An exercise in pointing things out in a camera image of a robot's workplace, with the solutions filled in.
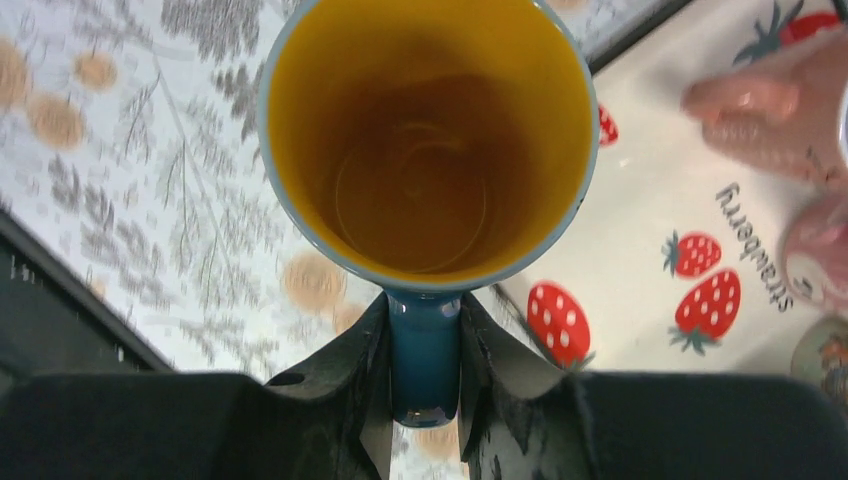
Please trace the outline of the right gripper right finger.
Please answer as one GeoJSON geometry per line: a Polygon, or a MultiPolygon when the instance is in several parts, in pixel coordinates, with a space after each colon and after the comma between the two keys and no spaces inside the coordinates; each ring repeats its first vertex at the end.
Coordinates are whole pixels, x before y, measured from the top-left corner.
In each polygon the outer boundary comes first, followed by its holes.
{"type": "Polygon", "coordinates": [[[462,298],[461,457],[475,479],[843,479],[847,421],[779,376],[568,372],[462,298]]]}

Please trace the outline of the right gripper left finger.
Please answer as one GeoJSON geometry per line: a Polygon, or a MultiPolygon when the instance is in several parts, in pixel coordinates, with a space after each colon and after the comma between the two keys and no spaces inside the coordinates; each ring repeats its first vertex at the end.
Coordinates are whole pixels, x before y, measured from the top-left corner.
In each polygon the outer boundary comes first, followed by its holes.
{"type": "Polygon", "coordinates": [[[261,384],[232,373],[42,375],[1,401],[5,479],[385,479],[388,303],[261,384]]]}

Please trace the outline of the yellow inside blue mug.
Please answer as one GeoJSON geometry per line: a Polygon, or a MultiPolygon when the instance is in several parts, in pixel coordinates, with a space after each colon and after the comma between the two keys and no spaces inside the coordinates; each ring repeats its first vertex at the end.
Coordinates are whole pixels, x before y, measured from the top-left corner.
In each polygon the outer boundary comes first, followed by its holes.
{"type": "Polygon", "coordinates": [[[387,296],[393,418],[449,423],[463,294],[545,253],[590,185],[599,108],[573,36],[544,1],[304,1],[258,135],[293,223],[387,296]]]}

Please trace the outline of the cream mug front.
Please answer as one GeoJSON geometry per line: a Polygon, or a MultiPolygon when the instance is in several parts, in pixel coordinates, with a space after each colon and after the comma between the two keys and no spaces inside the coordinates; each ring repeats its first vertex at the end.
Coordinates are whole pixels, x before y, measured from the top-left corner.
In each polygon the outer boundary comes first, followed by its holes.
{"type": "Polygon", "coordinates": [[[847,412],[847,319],[828,316],[811,326],[794,349],[790,374],[847,412]]]}

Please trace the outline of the pink large mug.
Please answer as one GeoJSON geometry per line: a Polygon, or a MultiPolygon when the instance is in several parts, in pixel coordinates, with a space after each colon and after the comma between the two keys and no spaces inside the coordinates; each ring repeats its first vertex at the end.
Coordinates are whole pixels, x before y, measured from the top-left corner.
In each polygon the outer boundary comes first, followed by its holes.
{"type": "Polygon", "coordinates": [[[796,299],[847,314],[847,194],[828,193],[807,205],[786,231],[783,280],[796,299]]]}

